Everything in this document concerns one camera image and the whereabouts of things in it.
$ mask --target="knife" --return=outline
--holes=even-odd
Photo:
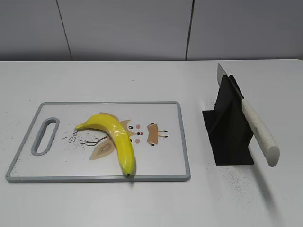
[[[217,69],[217,81],[221,84],[223,75],[227,75],[224,69],[218,64]],[[254,133],[258,144],[264,154],[264,157],[270,167],[274,167],[280,158],[280,149],[269,132],[266,125],[263,123],[262,119],[259,117],[257,112],[251,107],[249,102],[243,97],[243,95],[236,88],[237,93],[242,100],[242,112],[250,125],[252,132]]]

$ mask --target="cartoon illustration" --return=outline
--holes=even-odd
[[[158,131],[158,125],[155,123],[151,123],[147,126],[148,129],[148,138],[147,138],[147,142],[149,144],[151,144],[152,146],[155,146],[155,144],[158,144],[158,138],[159,137],[168,137],[166,136],[161,136],[159,135],[159,132],[167,132],[167,130],[161,130]]]
[[[118,121],[120,121],[116,116],[110,114],[110,113],[100,113],[100,114],[106,114],[106,115],[110,115],[114,118],[116,118]],[[134,126],[132,125],[128,125],[129,122],[131,120],[124,120],[124,121],[120,121],[120,123],[123,125],[123,128],[127,131],[129,137],[132,137],[132,136],[142,136],[143,135],[143,132],[134,132]],[[135,128],[137,130],[140,129],[140,125],[137,124],[135,126]],[[151,123],[147,126],[147,129],[148,129],[148,138],[147,138],[147,142],[149,144],[151,144],[152,146],[155,146],[155,144],[158,144],[158,140],[159,140],[159,137],[163,137],[163,138],[167,138],[168,135],[159,135],[160,132],[168,132],[167,130],[161,130],[161,131],[158,131],[158,125],[155,124],[155,123]],[[81,144],[85,144],[86,146],[88,147],[93,147],[93,146],[96,146],[98,145],[102,140],[105,140],[103,142],[101,142],[98,146],[96,146],[96,148],[94,149],[93,153],[91,154],[90,156],[90,160],[95,160],[95,159],[99,159],[99,158],[102,158],[102,157],[105,157],[109,154],[111,154],[116,148],[115,148],[115,144],[113,143],[113,141],[111,140],[111,138],[109,136],[105,136],[105,137],[102,137],[102,138],[95,138],[96,141],[87,141],[85,140],[83,143]],[[140,143],[140,139],[137,138],[135,139],[134,141],[136,144]]]

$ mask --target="cutting board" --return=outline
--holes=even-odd
[[[122,174],[116,148],[77,124],[103,113],[128,132],[136,167]],[[178,102],[42,103],[7,171],[10,183],[186,181],[190,178]]]

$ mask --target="banana stem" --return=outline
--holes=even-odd
[[[77,125],[77,126],[75,127],[76,130],[82,130],[82,129],[85,129],[85,128],[86,128],[85,123],[79,124],[79,125]]]

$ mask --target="cutting board handle hole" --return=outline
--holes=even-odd
[[[59,119],[55,117],[48,118],[42,123],[34,144],[31,148],[32,155],[41,156],[49,151],[57,132],[59,123]]]

